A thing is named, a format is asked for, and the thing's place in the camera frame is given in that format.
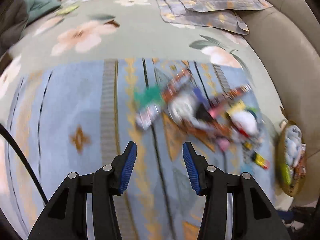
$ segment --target floral bedsheet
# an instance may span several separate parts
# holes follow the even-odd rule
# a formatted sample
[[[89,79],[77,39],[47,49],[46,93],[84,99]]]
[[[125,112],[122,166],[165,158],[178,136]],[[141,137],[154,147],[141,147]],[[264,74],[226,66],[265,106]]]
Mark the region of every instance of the floral bedsheet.
[[[163,196],[159,172],[144,171],[158,163],[152,134],[134,131],[130,97],[134,88],[145,87],[143,66],[135,65],[135,59],[153,59],[148,61],[150,78],[154,78],[153,64],[159,64],[157,68],[163,71],[174,71],[170,66],[179,69],[177,66],[182,65],[182,61],[177,60],[204,63],[201,77],[210,95],[219,91],[211,63],[245,73],[242,77],[252,85],[271,138],[271,151],[274,124],[283,119],[279,109],[281,102],[272,81],[242,36],[212,27],[165,23],[155,0],[92,0],[79,5],[63,18],[52,15],[49,22],[39,23],[34,32],[11,49],[15,60],[0,78],[0,104],[3,106],[0,120],[11,130],[48,198],[69,172],[87,174],[109,164],[127,143],[122,131],[125,129],[132,140],[144,142],[138,145],[138,154],[144,156],[145,162],[136,163],[141,172],[130,182],[129,189],[131,194],[140,196],[137,200],[144,201],[148,208],[141,210],[137,205],[130,205],[127,195],[116,199],[118,207],[126,207],[117,209],[123,238],[173,239],[172,228],[180,228],[176,236],[193,239],[199,227],[197,219],[188,220],[186,226],[182,226],[181,219],[170,222],[164,199],[158,198],[155,202],[153,198]],[[109,60],[114,58],[126,60],[119,60],[115,67],[115,61]],[[54,89],[50,88],[51,84],[55,84]],[[159,127],[168,126],[174,132],[177,142],[189,139],[165,117],[159,122]],[[102,123],[113,127],[111,133],[104,134],[100,130]],[[157,143],[162,145],[167,158],[179,159],[179,146],[171,145],[168,154],[165,147],[168,140],[160,133]],[[10,199],[20,224],[18,232],[26,238],[43,204],[7,143],[0,146],[0,153],[5,153],[7,169],[2,194]],[[213,148],[202,143],[197,147],[200,152],[206,149],[204,154],[217,158],[216,165],[222,167]],[[229,169],[228,172],[238,174],[245,167],[234,160]],[[137,182],[141,182],[140,186],[134,187]],[[190,187],[187,181],[183,183],[186,188]],[[272,183],[266,192],[273,201]],[[200,202],[194,208],[201,214]],[[136,212],[141,214],[139,219],[132,215]],[[90,228],[88,225],[88,234],[92,236]]]

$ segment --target metal pivot screw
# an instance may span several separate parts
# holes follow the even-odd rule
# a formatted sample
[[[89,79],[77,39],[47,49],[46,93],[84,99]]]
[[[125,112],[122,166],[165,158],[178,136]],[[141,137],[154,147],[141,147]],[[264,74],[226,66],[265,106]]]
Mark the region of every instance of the metal pivot screw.
[[[216,171],[216,167],[215,167],[215,166],[212,166],[212,165],[209,165],[209,166],[207,167],[207,170],[210,171],[210,172],[214,172],[214,171]]]
[[[244,179],[250,179],[251,175],[249,173],[245,172],[242,174],[242,177],[244,177]]]
[[[103,166],[103,170],[104,171],[111,171],[112,170],[112,166],[111,165],[105,165],[105,166]]]
[[[69,179],[74,179],[77,176],[77,174],[75,172],[70,172],[68,175]]]

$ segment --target colorful toy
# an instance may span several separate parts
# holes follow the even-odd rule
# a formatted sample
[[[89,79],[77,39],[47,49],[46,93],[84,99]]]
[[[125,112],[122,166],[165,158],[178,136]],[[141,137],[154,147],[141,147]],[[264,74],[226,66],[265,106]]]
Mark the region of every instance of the colorful toy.
[[[290,190],[292,190],[296,186],[296,183],[297,181],[299,181],[300,178],[304,178],[306,176],[305,152],[306,144],[303,143],[301,144],[300,158],[298,164],[293,168]]]
[[[257,165],[259,165],[260,167],[264,168],[265,170],[267,170],[270,166],[270,162],[265,160],[260,154],[258,154],[257,152],[254,153],[254,155],[252,156],[252,161],[254,163],[256,163]]]
[[[253,146],[252,146],[252,144],[250,142],[245,142],[243,144],[243,146],[246,147],[248,150],[252,150],[252,148],[253,148]]]
[[[284,139],[285,162],[290,167],[296,167],[300,160],[301,130],[296,125],[289,126]]]
[[[256,116],[251,111],[242,110],[230,115],[231,121],[241,134],[246,137],[259,133]]]
[[[180,89],[190,81],[191,77],[189,69],[182,69],[181,72],[169,81],[167,87],[160,92],[160,95],[154,95],[157,98],[160,96],[162,103],[150,102],[137,113],[136,125],[143,130],[147,130],[162,112],[163,107],[177,95]]]
[[[142,94],[134,91],[134,102],[137,109],[145,108],[150,103],[163,105],[164,101],[161,96],[161,88],[158,85],[148,87]]]
[[[209,101],[209,109],[203,103],[195,102],[199,95],[194,92],[189,95],[177,96],[169,105],[171,118],[184,131],[199,137],[225,137],[231,140],[233,129],[230,125],[219,124],[216,117],[225,112],[225,106],[234,99],[251,90],[249,85],[240,86],[227,93],[221,93]]]

